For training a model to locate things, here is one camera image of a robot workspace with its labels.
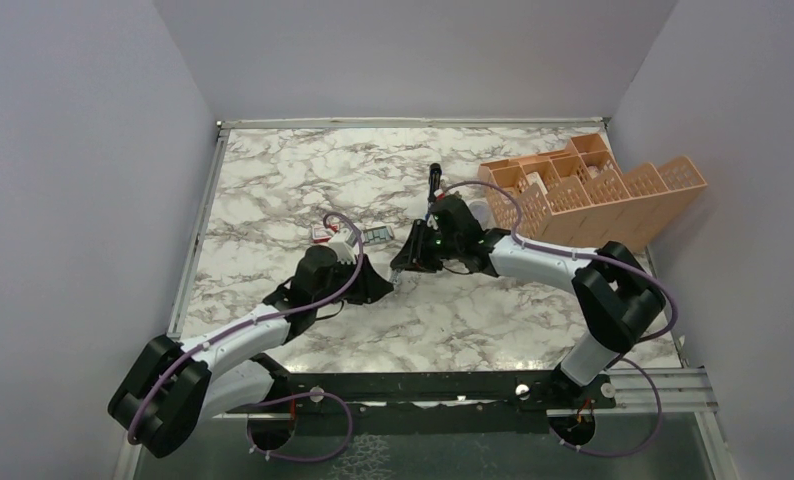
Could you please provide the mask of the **blue stapler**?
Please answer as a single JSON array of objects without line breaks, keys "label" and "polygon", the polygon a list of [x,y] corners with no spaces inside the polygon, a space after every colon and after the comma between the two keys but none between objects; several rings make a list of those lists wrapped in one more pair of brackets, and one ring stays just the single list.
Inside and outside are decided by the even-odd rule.
[{"label": "blue stapler", "polygon": [[438,192],[441,190],[441,177],[441,165],[439,163],[432,163],[429,166],[428,176],[427,202],[429,205],[433,204],[437,200]]}]

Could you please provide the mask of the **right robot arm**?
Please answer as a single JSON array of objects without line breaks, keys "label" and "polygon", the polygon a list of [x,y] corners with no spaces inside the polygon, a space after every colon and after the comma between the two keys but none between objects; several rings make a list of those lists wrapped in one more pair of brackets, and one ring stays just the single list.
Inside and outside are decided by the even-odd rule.
[{"label": "right robot arm", "polygon": [[413,222],[390,267],[435,273],[448,261],[461,263],[470,274],[538,283],[576,297],[587,330],[549,383],[552,398],[565,407],[585,399],[590,383],[641,340],[666,306],[665,295],[624,245],[610,241],[577,251],[527,243],[509,230],[482,227],[455,195],[440,198],[427,219]]}]

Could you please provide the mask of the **red white staple box sleeve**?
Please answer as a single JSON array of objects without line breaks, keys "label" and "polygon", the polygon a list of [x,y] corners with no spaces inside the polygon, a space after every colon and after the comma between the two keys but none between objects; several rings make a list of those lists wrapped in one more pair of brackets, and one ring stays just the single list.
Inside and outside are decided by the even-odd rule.
[{"label": "red white staple box sleeve", "polygon": [[339,230],[337,225],[313,225],[310,229],[311,241],[315,244],[328,242]]}]

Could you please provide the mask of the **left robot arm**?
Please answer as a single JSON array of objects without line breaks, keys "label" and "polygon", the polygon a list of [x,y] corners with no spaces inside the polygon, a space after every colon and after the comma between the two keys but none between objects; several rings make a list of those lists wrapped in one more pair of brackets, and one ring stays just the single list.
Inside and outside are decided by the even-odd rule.
[{"label": "left robot arm", "polygon": [[220,413],[248,403],[275,410],[288,386],[255,357],[300,336],[323,306],[372,304],[393,290],[367,255],[343,263],[332,249],[312,246],[294,275],[243,317],[185,340],[150,340],[109,401],[108,415],[131,444],[163,458]]}]

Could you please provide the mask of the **staple box tray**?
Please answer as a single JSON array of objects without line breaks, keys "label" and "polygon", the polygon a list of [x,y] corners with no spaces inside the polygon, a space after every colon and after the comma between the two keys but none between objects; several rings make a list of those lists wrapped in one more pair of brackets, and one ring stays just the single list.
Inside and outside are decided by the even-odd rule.
[{"label": "staple box tray", "polygon": [[362,238],[365,245],[378,245],[393,241],[395,235],[391,226],[380,225],[366,228],[362,232]]}]

